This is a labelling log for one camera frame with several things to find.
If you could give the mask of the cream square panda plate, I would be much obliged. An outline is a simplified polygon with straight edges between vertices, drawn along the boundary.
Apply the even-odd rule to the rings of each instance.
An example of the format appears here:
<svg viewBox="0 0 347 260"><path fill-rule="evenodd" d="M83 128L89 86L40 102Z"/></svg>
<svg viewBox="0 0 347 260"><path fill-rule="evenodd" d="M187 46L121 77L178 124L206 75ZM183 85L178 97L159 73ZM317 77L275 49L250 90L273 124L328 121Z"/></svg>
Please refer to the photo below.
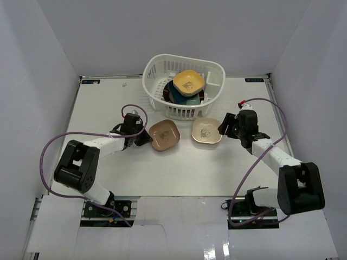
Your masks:
<svg viewBox="0 0 347 260"><path fill-rule="evenodd" d="M192 138L201 144L216 144L222 139L220 122L213 118L197 118L192 124Z"/></svg>

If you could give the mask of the brown square panda plate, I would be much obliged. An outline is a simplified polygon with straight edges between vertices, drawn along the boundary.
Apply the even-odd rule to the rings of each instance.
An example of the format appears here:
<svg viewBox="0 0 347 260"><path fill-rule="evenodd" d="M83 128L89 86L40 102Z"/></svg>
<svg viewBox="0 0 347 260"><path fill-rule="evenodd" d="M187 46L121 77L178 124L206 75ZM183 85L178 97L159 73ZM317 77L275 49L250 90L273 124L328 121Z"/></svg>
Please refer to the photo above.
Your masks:
<svg viewBox="0 0 347 260"><path fill-rule="evenodd" d="M159 152L173 148L181 138L177 125L169 119L162 120L151 126L149 135L153 139L152 147Z"/></svg>

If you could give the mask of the light teal rectangular divided plate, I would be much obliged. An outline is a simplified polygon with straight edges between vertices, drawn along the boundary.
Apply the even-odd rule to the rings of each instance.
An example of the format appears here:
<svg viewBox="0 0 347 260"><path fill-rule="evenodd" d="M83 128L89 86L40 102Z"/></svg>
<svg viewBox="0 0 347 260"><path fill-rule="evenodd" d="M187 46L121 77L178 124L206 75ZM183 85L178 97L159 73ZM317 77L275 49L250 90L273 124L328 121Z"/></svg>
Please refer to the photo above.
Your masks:
<svg viewBox="0 0 347 260"><path fill-rule="evenodd" d="M189 99L186 100L185 104L187 106L195 106L200 104L200 97L199 95L195 95Z"/></svg>

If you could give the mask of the round black-rimmed plate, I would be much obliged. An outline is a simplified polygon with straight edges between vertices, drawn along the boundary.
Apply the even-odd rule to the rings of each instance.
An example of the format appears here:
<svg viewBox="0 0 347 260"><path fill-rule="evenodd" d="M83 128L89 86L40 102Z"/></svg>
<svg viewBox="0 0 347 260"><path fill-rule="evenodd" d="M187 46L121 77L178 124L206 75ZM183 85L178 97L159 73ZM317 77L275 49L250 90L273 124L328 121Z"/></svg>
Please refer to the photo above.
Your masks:
<svg viewBox="0 0 347 260"><path fill-rule="evenodd" d="M198 93L199 97L200 97L200 104L201 102L204 100L204 91L201 90L199 93ZM169 89L168 89L168 83L165 85L164 89L163 89L163 98L166 102L171 102L171 103L174 103L174 100L173 100L173 97L172 95L170 94L169 92Z"/></svg>

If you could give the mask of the dark blue leaf-shaped plate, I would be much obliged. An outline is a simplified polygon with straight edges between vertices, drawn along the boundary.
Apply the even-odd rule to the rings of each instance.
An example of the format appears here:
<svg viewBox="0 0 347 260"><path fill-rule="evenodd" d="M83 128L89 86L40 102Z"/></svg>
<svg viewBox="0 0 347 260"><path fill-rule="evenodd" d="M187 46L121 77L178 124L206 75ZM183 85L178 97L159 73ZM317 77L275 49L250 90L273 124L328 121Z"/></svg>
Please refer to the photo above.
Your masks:
<svg viewBox="0 0 347 260"><path fill-rule="evenodd" d="M173 97L173 102L178 104L178 105L186 105L185 102L187 99L193 97L185 97L183 96L174 86L173 81L168 82L168 89L170 94Z"/></svg>

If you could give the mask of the yellow square panda plate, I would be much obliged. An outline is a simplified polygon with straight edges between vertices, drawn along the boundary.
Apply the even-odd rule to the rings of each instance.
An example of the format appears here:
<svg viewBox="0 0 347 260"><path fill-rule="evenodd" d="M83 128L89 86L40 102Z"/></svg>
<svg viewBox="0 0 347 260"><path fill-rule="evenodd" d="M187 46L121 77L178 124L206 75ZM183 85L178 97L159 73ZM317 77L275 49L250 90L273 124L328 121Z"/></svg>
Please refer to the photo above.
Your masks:
<svg viewBox="0 0 347 260"><path fill-rule="evenodd" d="M203 90L205 80L194 70L184 70L173 78L173 85L180 94L191 97Z"/></svg>

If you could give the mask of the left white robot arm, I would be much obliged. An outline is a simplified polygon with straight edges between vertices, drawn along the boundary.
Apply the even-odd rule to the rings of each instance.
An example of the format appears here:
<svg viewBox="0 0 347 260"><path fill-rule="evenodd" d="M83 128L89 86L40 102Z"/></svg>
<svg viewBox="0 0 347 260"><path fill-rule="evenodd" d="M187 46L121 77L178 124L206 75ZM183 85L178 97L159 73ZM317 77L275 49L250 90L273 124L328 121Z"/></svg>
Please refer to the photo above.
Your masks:
<svg viewBox="0 0 347 260"><path fill-rule="evenodd" d="M99 160L132 145L142 146L152 141L141 117L134 113L127 113L123 123L109 134L91 141L69 141L54 172L57 183L96 203L95 208L102 216L111 215L115 204L114 194L95 181Z"/></svg>

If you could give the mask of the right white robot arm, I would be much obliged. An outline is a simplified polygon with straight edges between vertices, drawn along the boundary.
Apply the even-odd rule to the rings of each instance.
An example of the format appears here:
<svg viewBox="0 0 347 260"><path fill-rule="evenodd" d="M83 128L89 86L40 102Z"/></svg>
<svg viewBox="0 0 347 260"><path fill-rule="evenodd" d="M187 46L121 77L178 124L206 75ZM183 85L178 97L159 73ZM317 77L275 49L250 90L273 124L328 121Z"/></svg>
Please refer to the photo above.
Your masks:
<svg viewBox="0 0 347 260"><path fill-rule="evenodd" d="M265 207L280 209L288 216L325 207L318 166L292 157L277 147L267 134L259 132L254 110L227 113L218 131L240 140L243 148L278 176L276 188L258 187L247 191L245 210L249 215L257 216Z"/></svg>

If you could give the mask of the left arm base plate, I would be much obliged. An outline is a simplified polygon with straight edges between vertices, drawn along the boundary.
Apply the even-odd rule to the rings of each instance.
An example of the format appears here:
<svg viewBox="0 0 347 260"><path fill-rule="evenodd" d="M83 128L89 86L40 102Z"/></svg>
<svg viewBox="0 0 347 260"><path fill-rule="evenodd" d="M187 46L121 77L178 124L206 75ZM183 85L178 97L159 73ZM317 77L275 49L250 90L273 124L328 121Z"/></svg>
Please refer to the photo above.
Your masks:
<svg viewBox="0 0 347 260"><path fill-rule="evenodd" d="M131 200L114 200L111 202L111 208L118 211L127 220L129 225L116 213L105 211L88 201L84 204L80 226L93 228L130 228L133 225L135 213L132 213L133 207Z"/></svg>

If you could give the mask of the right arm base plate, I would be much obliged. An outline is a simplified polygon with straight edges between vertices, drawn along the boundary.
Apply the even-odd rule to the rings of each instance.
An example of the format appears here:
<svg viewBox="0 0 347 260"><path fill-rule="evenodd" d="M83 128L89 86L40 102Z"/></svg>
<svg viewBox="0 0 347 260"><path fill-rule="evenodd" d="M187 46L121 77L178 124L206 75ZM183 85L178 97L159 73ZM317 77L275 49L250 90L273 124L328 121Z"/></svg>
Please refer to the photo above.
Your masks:
<svg viewBox="0 0 347 260"><path fill-rule="evenodd" d="M233 206L231 220L234 224L243 223L244 221L251 219L253 215L248 208L244 197L236 199L236 203ZM251 223L232 226L227 220L228 230L260 230L260 229L278 229L279 223L278 214L276 210L272 210L269 214L252 221Z"/></svg>

